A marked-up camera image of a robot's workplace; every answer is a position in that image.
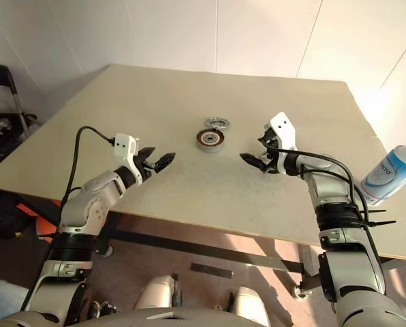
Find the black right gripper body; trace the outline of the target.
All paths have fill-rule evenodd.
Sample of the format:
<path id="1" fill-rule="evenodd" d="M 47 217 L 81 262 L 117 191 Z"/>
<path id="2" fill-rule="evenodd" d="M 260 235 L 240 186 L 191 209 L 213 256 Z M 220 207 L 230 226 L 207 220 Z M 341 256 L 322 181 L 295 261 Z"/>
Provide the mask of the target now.
<path id="1" fill-rule="evenodd" d="M 262 172 L 279 172 L 277 163 L 279 160 L 279 153 L 273 151 L 273 149 L 278 149 L 281 145 L 278 135 L 273 129 L 268 128 L 264 134 L 272 134 L 274 136 L 274 142 L 272 145 L 263 145 L 265 151 L 259 156 L 259 159 L 263 161 L 262 167 L 258 167 Z"/>

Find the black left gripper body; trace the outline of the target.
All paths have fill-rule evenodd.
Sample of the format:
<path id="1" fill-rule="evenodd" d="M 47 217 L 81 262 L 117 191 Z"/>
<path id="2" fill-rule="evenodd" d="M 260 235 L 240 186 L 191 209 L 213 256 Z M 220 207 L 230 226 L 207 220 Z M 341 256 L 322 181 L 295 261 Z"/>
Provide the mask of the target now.
<path id="1" fill-rule="evenodd" d="M 143 183 L 151 177 L 151 170 L 154 168 L 154 165 L 149 162 L 149 158 L 147 160 L 141 158 L 140 150 L 134 156 L 134 165 L 136 167 L 136 181 L 138 183 Z"/>

